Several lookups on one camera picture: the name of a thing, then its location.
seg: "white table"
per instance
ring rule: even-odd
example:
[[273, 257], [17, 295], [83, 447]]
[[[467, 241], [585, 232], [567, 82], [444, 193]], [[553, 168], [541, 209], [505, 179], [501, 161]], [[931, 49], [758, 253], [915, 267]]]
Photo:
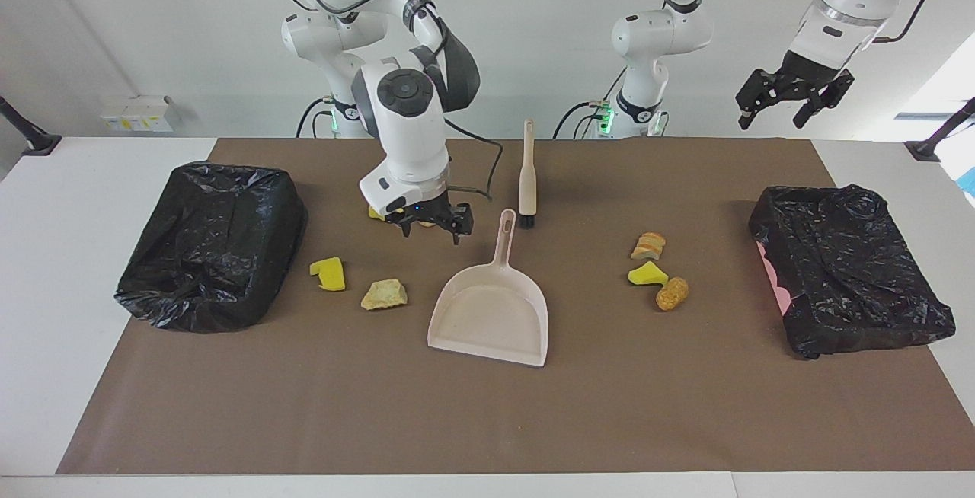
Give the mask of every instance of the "white table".
[[[0, 182], [0, 496], [975, 495], [951, 474], [530, 474], [529, 476], [53, 477], [129, 315], [112, 300], [168, 172], [213, 139], [66, 138]], [[917, 263], [954, 309], [931, 346], [975, 413], [975, 210], [936, 164], [900, 144], [815, 142], [839, 185], [886, 197]]]

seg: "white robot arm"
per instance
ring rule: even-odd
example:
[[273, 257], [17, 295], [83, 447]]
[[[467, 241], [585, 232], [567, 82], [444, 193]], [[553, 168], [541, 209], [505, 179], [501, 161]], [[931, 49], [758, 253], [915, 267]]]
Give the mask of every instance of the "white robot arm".
[[774, 74], [752, 72], [736, 96], [739, 126], [751, 126], [761, 110], [784, 100], [805, 100], [793, 119], [796, 127], [824, 108], [835, 108], [853, 75], [850, 59], [873, 43], [901, 0], [814, 0], [800, 30]]
[[693, 53], [711, 42], [714, 25], [704, 0], [664, 0], [663, 8], [619, 19], [612, 44], [626, 59], [626, 78], [612, 99], [613, 118], [597, 138], [645, 136], [660, 108], [668, 72], [659, 59]]
[[[443, 113], [466, 108], [480, 88], [470, 51], [431, 0], [306, 1], [319, 12], [286, 20], [286, 46], [326, 72], [344, 116], [339, 128], [361, 126], [386, 151], [386, 159], [360, 182], [366, 201], [404, 235], [416, 221], [450, 231], [454, 242], [470, 235], [470, 206], [449, 204], [443, 122]], [[403, 21], [419, 46], [375, 63], [346, 53], [385, 36], [381, 15]]]

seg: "bread piece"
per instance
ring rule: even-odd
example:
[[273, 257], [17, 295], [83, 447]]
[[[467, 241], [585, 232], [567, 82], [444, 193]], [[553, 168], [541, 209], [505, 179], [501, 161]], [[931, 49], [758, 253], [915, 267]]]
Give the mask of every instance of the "bread piece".
[[633, 249], [633, 254], [630, 258], [633, 260], [660, 260], [660, 255], [663, 254], [664, 245], [667, 244], [667, 240], [655, 231], [648, 231], [647, 233], [640, 235], [637, 240], [637, 246]]
[[689, 294], [690, 287], [687, 286], [687, 282], [680, 277], [673, 277], [657, 293], [657, 306], [663, 311], [671, 311], [682, 304]]
[[407, 289], [399, 279], [373, 283], [360, 304], [365, 310], [385, 310], [407, 304]]

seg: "white wall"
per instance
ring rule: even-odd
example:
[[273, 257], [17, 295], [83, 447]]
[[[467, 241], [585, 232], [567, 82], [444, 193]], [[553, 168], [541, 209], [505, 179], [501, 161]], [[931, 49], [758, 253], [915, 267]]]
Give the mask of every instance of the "white wall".
[[[435, 1], [483, 78], [474, 106], [456, 120], [492, 136], [519, 134], [525, 117], [551, 129], [571, 104], [602, 96], [622, 68], [609, 44], [613, 22], [659, 6]], [[778, 67], [810, 1], [706, 0], [717, 22], [714, 42], [668, 62], [669, 133], [740, 135], [735, 92], [753, 68]], [[849, 138], [887, 123], [975, 30], [975, 13], [964, 10], [970, 1], [929, 0], [911, 36], [854, 60], [857, 82], [846, 101], [807, 129], [791, 127], [794, 105], [767, 110], [748, 133]], [[328, 92], [313, 65], [281, 46], [280, 23], [293, 10], [287, 0], [0, 0], [0, 40], [20, 40], [0, 43], [0, 91], [25, 115], [37, 110], [32, 119], [66, 134], [104, 133], [98, 97], [136, 90], [172, 96], [184, 113], [182, 134], [289, 135], [307, 102]], [[366, 56], [400, 51], [408, 37], [396, 29]], [[11, 61], [17, 78], [6, 77]]]
[[906, 113], [955, 113], [975, 96], [975, 34], [909, 100]]

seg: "dustpan handle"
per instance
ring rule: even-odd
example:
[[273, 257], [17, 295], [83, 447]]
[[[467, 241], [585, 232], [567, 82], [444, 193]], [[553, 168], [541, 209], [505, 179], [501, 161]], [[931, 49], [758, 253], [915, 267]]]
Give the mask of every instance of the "dustpan handle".
[[505, 209], [501, 211], [501, 220], [497, 225], [497, 244], [494, 245], [494, 262], [491, 264], [508, 267], [508, 257], [511, 256], [511, 238], [515, 235], [515, 211]]

